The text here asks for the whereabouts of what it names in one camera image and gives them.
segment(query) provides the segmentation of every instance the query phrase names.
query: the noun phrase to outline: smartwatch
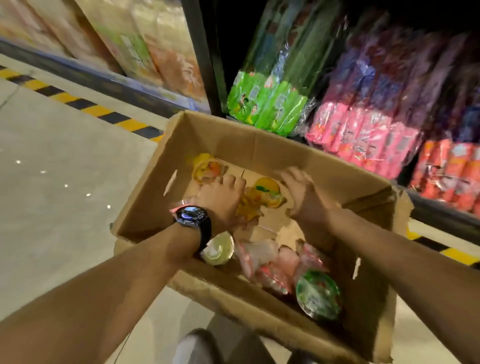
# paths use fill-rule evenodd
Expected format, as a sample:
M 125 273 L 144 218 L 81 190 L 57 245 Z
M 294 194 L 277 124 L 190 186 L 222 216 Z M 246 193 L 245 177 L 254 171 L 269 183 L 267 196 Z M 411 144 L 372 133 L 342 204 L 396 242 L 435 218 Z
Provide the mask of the smartwatch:
M 207 211 L 198 206 L 186 205 L 177 208 L 174 216 L 180 225 L 200 229 L 200 247 L 197 252 L 205 249 L 212 239 L 212 221 Z

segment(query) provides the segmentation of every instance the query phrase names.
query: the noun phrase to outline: yellow and black striped tape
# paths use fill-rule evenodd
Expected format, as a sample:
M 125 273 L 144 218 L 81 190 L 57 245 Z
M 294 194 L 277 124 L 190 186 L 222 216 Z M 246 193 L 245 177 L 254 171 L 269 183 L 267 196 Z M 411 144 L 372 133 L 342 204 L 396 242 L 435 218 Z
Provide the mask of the yellow and black striped tape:
M 13 82 L 14 84 L 28 88 L 41 95 L 47 96 L 50 99 L 61 102 L 74 109 L 80 110 L 85 114 L 95 116 L 110 124 L 119 126 L 120 128 L 142 136 L 143 138 L 150 139 L 151 141 L 158 142 L 162 136 L 163 131 L 153 126 L 147 125 L 138 120 L 132 119 L 128 116 L 122 115 L 118 112 L 111 111 L 103 106 L 96 104 L 95 102 L 86 100 L 81 97 L 72 96 L 62 89 L 48 85 L 42 81 L 39 81 L 33 77 L 25 74 L 20 74 L 14 70 L 0 65 L 0 78 Z
M 441 244 L 439 242 L 426 238 L 425 236 L 421 236 L 412 231 L 407 232 L 407 237 L 410 240 L 414 240 L 436 252 L 439 252 L 440 254 L 443 254 L 449 258 L 452 258 L 453 260 L 456 260 L 457 262 L 463 263 L 467 266 L 480 270 L 480 258 L 461 252 L 458 249 L 450 248 L 447 245 Z

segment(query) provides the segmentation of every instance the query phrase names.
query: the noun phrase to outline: cardboard box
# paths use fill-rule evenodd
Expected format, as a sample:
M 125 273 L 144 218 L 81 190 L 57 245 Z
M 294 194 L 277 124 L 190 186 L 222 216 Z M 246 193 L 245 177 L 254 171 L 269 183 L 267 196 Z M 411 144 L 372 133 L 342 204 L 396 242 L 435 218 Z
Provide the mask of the cardboard box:
M 275 171 L 298 166 L 345 208 L 384 229 L 400 234 L 407 231 L 412 204 L 406 193 L 387 180 L 278 135 L 184 111 L 171 118 L 145 173 L 112 227 L 112 233 L 119 237 L 116 254 L 172 223 L 168 206 L 193 193 L 191 161 L 204 152 L 227 161 L 229 172 L 243 175 L 248 184 L 259 175 L 277 178 Z M 175 181 L 169 183 L 173 175 Z M 277 241 L 292 245 L 301 231 L 285 216 L 292 202 L 285 188 L 281 193 L 287 203 L 278 210 L 264 210 L 259 226 L 247 233 L 256 238 L 276 236 Z M 278 300 L 232 270 L 199 260 L 192 259 L 169 285 L 289 349 L 306 350 L 326 362 L 391 362 L 396 294 L 364 260 L 353 279 L 356 254 L 340 241 L 334 247 L 335 278 L 345 304 L 340 328 L 320 326 L 294 304 Z

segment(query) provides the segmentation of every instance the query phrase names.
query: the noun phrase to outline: concrete floor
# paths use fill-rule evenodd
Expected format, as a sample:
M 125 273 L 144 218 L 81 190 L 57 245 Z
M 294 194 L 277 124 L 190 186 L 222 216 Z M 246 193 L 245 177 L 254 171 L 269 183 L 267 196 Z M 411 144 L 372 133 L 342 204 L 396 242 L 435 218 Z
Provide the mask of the concrete floor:
M 167 123 L 2 55 L 0 64 L 160 129 Z M 108 225 L 155 147 L 0 79 L 0 319 L 112 256 Z M 480 256 L 479 247 L 421 223 L 410 229 Z M 199 327 L 213 331 L 226 357 L 256 345 L 246 329 L 166 288 L 108 363 L 169 364 L 178 340 Z M 287 349 L 262 340 L 277 363 L 286 363 Z M 396 364 L 458 363 L 400 299 L 392 357 Z

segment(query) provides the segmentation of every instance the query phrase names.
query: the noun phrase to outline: black watch strap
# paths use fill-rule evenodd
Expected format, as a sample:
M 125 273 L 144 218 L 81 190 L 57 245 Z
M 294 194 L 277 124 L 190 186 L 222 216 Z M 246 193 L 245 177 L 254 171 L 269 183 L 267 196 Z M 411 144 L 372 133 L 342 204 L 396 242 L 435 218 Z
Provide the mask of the black watch strap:
M 207 247 L 208 242 L 212 239 L 212 221 L 209 217 L 203 220 L 199 226 L 200 228 L 200 247 L 197 250 L 197 253 L 200 253 L 203 249 Z

